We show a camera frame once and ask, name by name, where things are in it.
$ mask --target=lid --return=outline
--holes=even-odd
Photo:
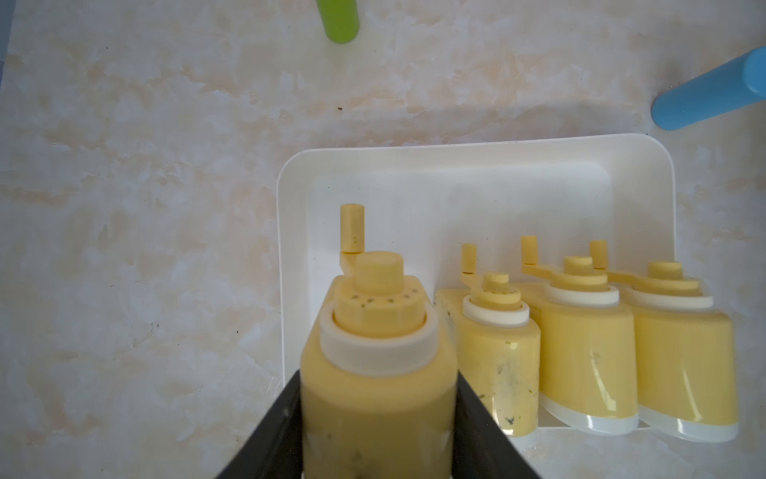
[[[628,285],[631,302],[664,310],[704,310],[712,307],[712,296],[703,291],[698,278],[685,277],[678,261],[650,261],[647,275],[609,270],[606,241],[591,241],[591,255],[600,271],[614,283]]]
[[[507,273],[492,271],[479,279],[476,245],[463,244],[460,256],[462,282],[471,288],[463,301],[463,314],[491,326],[523,326],[529,322],[529,306],[521,292],[511,286]]]
[[[522,273],[550,280],[545,296],[554,303],[612,307],[620,302],[620,292],[609,285],[605,271],[594,268],[590,256],[567,256],[560,270],[538,264],[536,236],[522,236]]]
[[[354,274],[356,258],[365,250],[365,207],[340,207],[340,269],[346,276]]]
[[[355,272],[335,291],[335,321],[359,336],[403,336],[423,326],[426,294],[415,276],[404,275],[404,260],[388,251],[360,253]]]

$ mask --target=countertop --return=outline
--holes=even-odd
[[[648,133],[678,256],[735,325],[741,432],[541,431],[543,477],[766,477],[766,103],[661,91],[766,44],[761,0],[26,0],[0,87],[0,476],[213,477],[282,385],[274,189],[303,149]]]

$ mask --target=black holder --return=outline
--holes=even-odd
[[[300,372],[296,372],[218,479],[300,479],[302,428]],[[539,479],[459,373],[452,477]]]

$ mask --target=yellow knob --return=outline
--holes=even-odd
[[[485,273],[482,278],[482,289],[490,293],[505,293],[510,289],[508,284],[508,273],[498,273],[491,271]]]
[[[463,243],[460,248],[460,270],[468,274],[476,273],[476,245]]]
[[[609,249],[605,240],[591,241],[591,258],[597,270],[609,269]]]
[[[361,253],[356,260],[354,286],[372,296],[400,293],[404,289],[404,260],[388,251]]]
[[[593,269],[593,258],[590,256],[567,256],[564,258],[564,272],[578,275],[596,274]]]
[[[522,236],[522,264],[537,264],[537,237]]]
[[[650,261],[647,276],[658,280],[682,280],[683,266],[678,261]]]
[[[340,207],[340,251],[361,253],[365,250],[365,207],[362,205],[341,205]]]

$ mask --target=green plastic tube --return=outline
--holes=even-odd
[[[359,33],[356,0],[316,0],[327,38],[335,43],[349,43]]]

